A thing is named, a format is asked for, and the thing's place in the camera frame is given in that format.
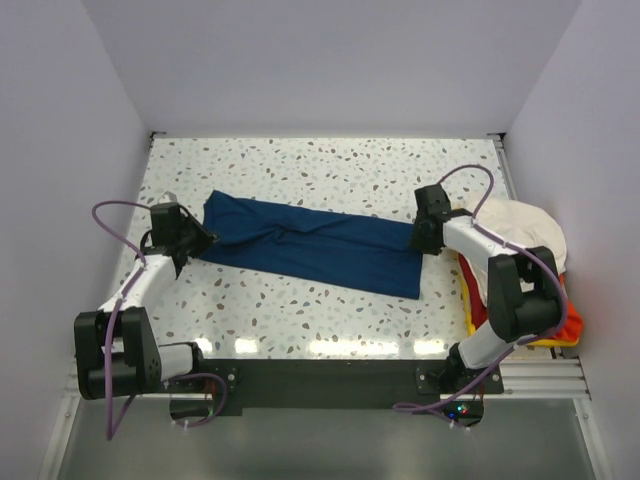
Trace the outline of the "blue t shirt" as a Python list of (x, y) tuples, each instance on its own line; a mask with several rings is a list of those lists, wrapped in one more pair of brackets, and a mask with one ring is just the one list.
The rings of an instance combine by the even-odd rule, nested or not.
[(397, 221), (306, 209), (215, 191), (204, 227), (218, 241), (201, 259), (417, 300), (422, 255), (412, 227)]

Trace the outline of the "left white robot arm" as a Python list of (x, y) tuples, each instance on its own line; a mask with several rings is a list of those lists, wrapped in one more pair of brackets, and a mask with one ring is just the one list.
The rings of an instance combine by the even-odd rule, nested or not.
[(185, 392), (207, 380), (202, 352), (194, 342), (160, 345), (151, 313), (188, 261), (205, 253), (218, 237), (177, 202), (149, 208), (151, 229), (133, 245), (133, 271), (95, 311), (74, 321), (78, 388), (88, 400), (156, 393), (170, 379)]

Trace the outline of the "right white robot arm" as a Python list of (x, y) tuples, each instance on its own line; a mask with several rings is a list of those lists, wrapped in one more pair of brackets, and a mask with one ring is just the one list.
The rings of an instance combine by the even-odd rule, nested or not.
[(454, 250), (487, 276), (488, 319), (450, 348), (437, 375), (442, 391), (466, 393), (515, 346), (555, 335), (567, 320), (568, 300), (549, 248), (525, 248), (481, 226), (471, 212), (451, 207), (441, 184), (414, 195), (417, 215), (409, 246), (433, 256)]

